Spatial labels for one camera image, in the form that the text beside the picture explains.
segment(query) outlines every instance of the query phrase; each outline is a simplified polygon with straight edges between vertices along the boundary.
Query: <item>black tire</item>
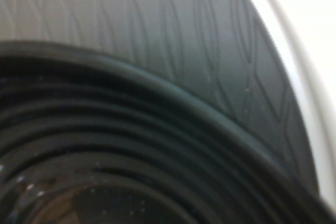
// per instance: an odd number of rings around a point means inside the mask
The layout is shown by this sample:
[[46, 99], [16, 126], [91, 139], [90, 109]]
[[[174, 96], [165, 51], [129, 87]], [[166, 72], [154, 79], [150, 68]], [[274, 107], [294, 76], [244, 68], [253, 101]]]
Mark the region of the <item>black tire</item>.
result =
[[0, 40], [106, 53], [211, 105], [318, 192], [295, 97], [249, 0], [1, 1]]
[[0, 223], [336, 223], [249, 132], [180, 87], [91, 51], [0, 52]]

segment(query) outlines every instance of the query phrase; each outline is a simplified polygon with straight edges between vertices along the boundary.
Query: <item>rubber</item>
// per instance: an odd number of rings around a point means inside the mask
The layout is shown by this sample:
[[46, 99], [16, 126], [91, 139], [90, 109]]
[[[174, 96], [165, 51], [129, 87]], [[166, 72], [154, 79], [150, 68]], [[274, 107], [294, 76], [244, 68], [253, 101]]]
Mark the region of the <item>rubber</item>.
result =
[[1, 223], [336, 223], [174, 84], [72, 47], [0, 52]]
[[0, 2], [0, 40], [63, 43], [114, 56], [208, 103], [318, 192], [286, 74], [247, 0]]

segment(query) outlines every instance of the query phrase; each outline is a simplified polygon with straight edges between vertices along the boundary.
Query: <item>white surface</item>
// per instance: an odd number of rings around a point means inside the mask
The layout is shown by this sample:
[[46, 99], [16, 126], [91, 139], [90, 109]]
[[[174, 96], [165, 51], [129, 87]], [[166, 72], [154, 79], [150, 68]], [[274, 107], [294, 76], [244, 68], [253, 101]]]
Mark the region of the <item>white surface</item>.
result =
[[289, 74], [321, 196], [336, 211], [336, 0], [252, 0]]

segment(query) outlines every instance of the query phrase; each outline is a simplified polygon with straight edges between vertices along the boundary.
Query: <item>tire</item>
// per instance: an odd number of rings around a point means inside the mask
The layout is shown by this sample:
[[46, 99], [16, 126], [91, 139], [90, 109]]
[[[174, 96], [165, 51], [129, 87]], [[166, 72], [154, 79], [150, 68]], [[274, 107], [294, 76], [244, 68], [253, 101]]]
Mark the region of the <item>tire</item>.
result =
[[238, 141], [318, 194], [295, 96], [247, 0], [1, 1], [0, 21], [3, 42], [93, 50], [186, 90], [234, 123]]

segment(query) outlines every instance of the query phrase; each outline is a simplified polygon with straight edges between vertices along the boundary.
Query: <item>curved edge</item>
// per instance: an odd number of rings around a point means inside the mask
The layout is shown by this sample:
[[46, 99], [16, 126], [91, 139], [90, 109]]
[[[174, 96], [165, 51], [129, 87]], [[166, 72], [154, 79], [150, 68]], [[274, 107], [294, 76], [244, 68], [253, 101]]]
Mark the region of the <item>curved edge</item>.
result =
[[6, 57], [27, 57], [48, 59], [75, 65], [85, 65], [88, 68], [103, 72], [112, 72], [130, 83], [145, 86], [156, 94], [175, 99], [175, 102], [193, 111], [193, 114], [204, 119], [217, 130], [226, 134], [240, 147], [250, 150], [250, 154], [271, 166], [282, 177], [297, 182], [295, 177], [285, 168], [282, 161], [271, 154], [265, 153], [267, 146], [255, 139], [234, 121], [201, 100], [192, 93], [183, 90], [163, 78], [141, 70], [126, 62], [115, 60], [111, 56], [96, 53], [91, 50], [69, 47], [61, 44], [40, 42], [9, 41], [0, 44], [0, 60]]
[[336, 127], [334, 113], [330, 113], [334, 111], [330, 105], [333, 102], [322, 93], [319, 72], [312, 67], [291, 18], [279, 6], [280, 2], [277, 0], [252, 0], [252, 2], [274, 42], [298, 101], [315, 160], [319, 194], [336, 211], [336, 142], [330, 136], [336, 132], [334, 128], [328, 127]]

